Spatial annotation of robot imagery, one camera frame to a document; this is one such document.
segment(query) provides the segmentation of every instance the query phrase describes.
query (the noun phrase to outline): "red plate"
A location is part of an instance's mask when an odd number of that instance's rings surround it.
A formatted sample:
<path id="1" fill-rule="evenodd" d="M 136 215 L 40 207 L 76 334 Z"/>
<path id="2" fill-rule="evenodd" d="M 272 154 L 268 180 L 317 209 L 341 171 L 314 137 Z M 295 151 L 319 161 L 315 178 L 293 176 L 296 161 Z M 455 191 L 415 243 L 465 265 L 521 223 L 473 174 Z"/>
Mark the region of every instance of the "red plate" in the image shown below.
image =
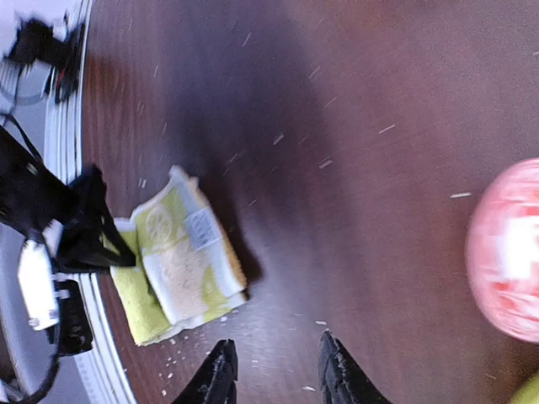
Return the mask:
<path id="1" fill-rule="evenodd" d="M 467 267 L 483 314 L 539 343 L 539 159 L 515 164 L 487 189 L 468 232 Z"/>

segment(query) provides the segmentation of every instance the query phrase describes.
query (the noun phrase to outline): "yellow and white cloth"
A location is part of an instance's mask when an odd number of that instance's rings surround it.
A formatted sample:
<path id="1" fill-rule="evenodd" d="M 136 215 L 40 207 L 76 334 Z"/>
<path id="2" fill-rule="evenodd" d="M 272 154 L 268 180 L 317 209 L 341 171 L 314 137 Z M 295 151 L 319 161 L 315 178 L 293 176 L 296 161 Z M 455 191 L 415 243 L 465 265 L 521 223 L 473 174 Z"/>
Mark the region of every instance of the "yellow and white cloth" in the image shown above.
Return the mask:
<path id="1" fill-rule="evenodd" d="M 165 188 L 116 219 L 135 268 L 111 274 L 137 345 L 210 322 L 245 303 L 246 280 L 195 178 L 178 166 Z"/>

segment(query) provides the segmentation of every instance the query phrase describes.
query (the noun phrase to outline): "red circular object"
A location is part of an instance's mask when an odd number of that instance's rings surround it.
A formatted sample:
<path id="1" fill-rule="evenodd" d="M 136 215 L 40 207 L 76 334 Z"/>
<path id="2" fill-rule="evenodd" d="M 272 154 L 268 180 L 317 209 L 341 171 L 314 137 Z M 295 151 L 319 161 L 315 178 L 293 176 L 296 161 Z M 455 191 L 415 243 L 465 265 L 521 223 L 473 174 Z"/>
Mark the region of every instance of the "red circular object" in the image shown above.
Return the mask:
<path id="1" fill-rule="evenodd" d="M 468 232 L 467 267 L 483 314 L 539 343 L 539 159 L 515 164 L 488 187 Z"/>

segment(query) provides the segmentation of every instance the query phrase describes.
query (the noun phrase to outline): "yellow object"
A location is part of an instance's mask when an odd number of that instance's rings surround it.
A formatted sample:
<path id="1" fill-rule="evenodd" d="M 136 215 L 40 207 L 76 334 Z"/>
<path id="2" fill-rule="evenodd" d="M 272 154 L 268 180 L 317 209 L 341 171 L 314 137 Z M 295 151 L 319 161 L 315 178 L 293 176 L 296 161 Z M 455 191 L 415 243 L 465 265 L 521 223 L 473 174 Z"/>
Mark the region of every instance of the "yellow object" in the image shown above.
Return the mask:
<path id="1" fill-rule="evenodd" d="M 169 177 L 129 220 L 115 220 L 136 255 L 136 267 L 111 273 L 137 345 L 198 327 L 246 301 L 239 261 L 196 180 L 177 166 Z M 193 225 L 195 216 L 201 219 Z M 200 223 L 213 223 L 213 236 L 197 238 Z"/>
<path id="2" fill-rule="evenodd" d="M 511 399 L 510 404 L 539 404 L 539 375 L 531 377 Z"/>

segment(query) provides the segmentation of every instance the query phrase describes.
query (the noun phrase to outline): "wooden table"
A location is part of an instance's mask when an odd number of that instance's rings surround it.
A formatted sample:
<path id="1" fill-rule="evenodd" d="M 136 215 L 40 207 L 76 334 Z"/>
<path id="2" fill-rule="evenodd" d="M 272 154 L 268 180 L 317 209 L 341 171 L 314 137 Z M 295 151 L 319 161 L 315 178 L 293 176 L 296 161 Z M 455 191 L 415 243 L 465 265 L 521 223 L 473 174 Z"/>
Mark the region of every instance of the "wooden table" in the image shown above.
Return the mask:
<path id="1" fill-rule="evenodd" d="M 464 258 L 481 193 L 539 149 L 539 4 L 510 3 L 95 4 L 83 150 L 113 214 L 180 164 L 251 279 L 226 322 L 147 348 L 100 280 L 140 403 L 171 402 L 219 338 L 238 402 L 320 402 L 315 321 L 395 404 L 505 403 L 538 369 L 478 311 Z"/>

